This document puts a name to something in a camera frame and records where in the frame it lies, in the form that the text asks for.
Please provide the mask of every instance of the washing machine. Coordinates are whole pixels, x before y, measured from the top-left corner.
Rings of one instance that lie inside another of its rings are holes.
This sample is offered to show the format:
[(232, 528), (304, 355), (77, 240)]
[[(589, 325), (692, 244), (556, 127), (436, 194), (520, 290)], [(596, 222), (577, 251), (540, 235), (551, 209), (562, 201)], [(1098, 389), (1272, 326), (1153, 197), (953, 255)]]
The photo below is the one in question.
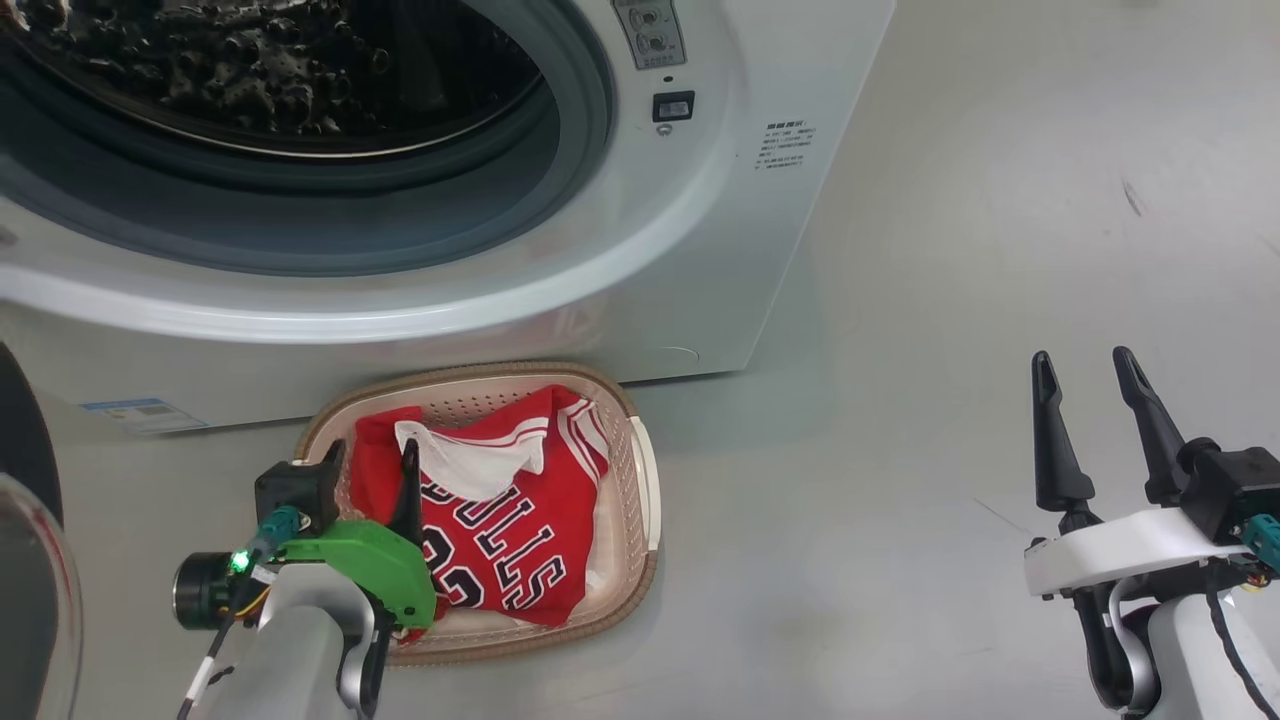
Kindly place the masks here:
[(0, 1), (0, 340), (142, 433), (744, 368), (893, 10)]

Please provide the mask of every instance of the white floor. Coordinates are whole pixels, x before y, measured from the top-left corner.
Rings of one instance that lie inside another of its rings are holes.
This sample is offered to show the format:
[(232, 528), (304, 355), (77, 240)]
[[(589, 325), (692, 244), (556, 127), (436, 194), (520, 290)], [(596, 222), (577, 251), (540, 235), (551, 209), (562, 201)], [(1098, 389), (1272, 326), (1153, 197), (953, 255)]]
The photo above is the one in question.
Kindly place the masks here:
[[(664, 556), (595, 639), (396, 671), (380, 719), (1107, 717), (1025, 596), (1029, 360), (1096, 509), (1143, 507), (1110, 364), (1188, 437), (1280, 452), (1280, 5), (901, 0), (746, 373), (635, 389)], [(228, 547), (297, 425), (134, 439), (50, 405), (87, 601), (79, 716), (174, 712), (207, 643), (173, 569)], [(1242, 598), (1280, 656), (1280, 591)]]

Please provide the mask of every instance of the cable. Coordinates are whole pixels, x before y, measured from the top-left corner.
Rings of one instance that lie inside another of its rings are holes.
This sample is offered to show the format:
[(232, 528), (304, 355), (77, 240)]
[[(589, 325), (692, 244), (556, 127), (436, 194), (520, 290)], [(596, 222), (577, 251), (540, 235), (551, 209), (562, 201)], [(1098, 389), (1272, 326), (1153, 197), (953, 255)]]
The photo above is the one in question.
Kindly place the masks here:
[(269, 592), (271, 592), (271, 585), (266, 585), (265, 588), (262, 588), (262, 592), (260, 592), (257, 597), (253, 598), (253, 602), (246, 605), (244, 610), (241, 610), (239, 612), (236, 614), (236, 619), (243, 620), (244, 618), (248, 618), (251, 612), (257, 610), (257, 606), (262, 603), (262, 600), (266, 598), (266, 593)]
[[(250, 553), (248, 568), (244, 570), (246, 573), (253, 571), (253, 566), (257, 565), (259, 557), (261, 557), (261, 551), (259, 550)], [(232, 598), (230, 605), (227, 606), (228, 611), (223, 618), (223, 624), (219, 625), (218, 634), (214, 635), (214, 642), (209, 644), (209, 652), (205, 653), (205, 660), (200, 664), (200, 670), (196, 671), (196, 678), (191, 682), (191, 688), (187, 689), (187, 697), (182, 701), (182, 707), (178, 708), (178, 720), (187, 720), (187, 716), (191, 715), (191, 708), (196, 706), (196, 701), (200, 700), (205, 688), (209, 687), (209, 675), (214, 670), (214, 659), (218, 657), (218, 651), (223, 648), (223, 641), (227, 639), (227, 633), (229, 633), (232, 625), (236, 624), (237, 611), (232, 609), (244, 607), (244, 601), (248, 600), (248, 588), (251, 584), (252, 583), (242, 582), (239, 587), (236, 588), (236, 596)]]
[(1253, 675), (1249, 675), (1249, 669), (1240, 660), (1239, 651), (1235, 650), (1235, 642), (1231, 641), (1231, 632), (1226, 626), (1226, 616), (1222, 615), (1222, 602), (1217, 598), (1217, 591), (1213, 589), (1212, 580), (1204, 597), (1208, 601), (1208, 616), (1213, 623), (1213, 630), (1222, 639), (1222, 650), (1226, 652), (1226, 659), (1230, 661), (1231, 669), (1235, 670), (1235, 674), (1240, 676), (1240, 682), (1244, 683), (1244, 692), (1249, 693), (1249, 700), (1253, 701), (1253, 705), (1258, 706), (1258, 710), (1262, 711), (1262, 715), (1267, 720), (1280, 720), (1280, 715), (1276, 715), (1271, 703), (1267, 702), (1266, 696), (1258, 689), (1257, 683), (1253, 682)]

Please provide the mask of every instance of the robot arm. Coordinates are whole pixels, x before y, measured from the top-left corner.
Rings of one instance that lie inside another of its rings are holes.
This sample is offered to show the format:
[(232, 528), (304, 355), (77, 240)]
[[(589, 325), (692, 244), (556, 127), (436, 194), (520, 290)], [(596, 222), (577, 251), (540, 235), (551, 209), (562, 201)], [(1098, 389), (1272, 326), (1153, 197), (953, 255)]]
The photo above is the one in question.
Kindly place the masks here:
[[(1052, 363), (1037, 354), (1036, 501), (1064, 516), (1061, 537), (1025, 551), (1028, 591), (1073, 601), (1098, 700), (1123, 716), (1276, 720), (1280, 674), (1226, 593), (1280, 574), (1280, 461), (1184, 443), (1133, 354), (1117, 347), (1114, 360), (1151, 471), (1147, 497), (1161, 507), (1111, 523), (1089, 511), (1093, 482), (1071, 448)], [(1148, 602), (1123, 614), (1134, 601)]]
[[(174, 615), (184, 628), (218, 629), (219, 637), (234, 621), (257, 628), (212, 703), (211, 720), (367, 720), (378, 708), (393, 633), (433, 623), (416, 443), (406, 447), (411, 482), (402, 483), (388, 527), (338, 519), (333, 488), (342, 452), (339, 441), (317, 465), (280, 462), (265, 473), (253, 484), (261, 525), (246, 550), (195, 553), (178, 569)], [(306, 521), (284, 523), (280, 533), (274, 518), (282, 514)], [(259, 553), (275, 570), (259, 568)], [(198, 702), (219, 646), (215, 639), (183, 714)]]

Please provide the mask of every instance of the red jersey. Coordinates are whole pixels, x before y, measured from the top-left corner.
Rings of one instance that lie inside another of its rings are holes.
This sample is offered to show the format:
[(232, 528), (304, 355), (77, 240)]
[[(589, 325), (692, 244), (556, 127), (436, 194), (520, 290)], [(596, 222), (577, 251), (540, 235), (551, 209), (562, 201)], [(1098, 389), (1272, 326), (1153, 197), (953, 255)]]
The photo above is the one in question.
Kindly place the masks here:
[[(563, 624), (586, 594), (596, 488), (609, 468), (595, 404), (552, 386), (467, 428), (426, 430), (421, 420), (420, 409), (404, 407), (356, 423), (352, 502), (388, 523), (401, 447), (421, 439), (422, 555), (442, 605)], [(517, 466), (509, 484), (475, 477)], [(444, 489), (468, 480), (506, 489), (479, 501)]]

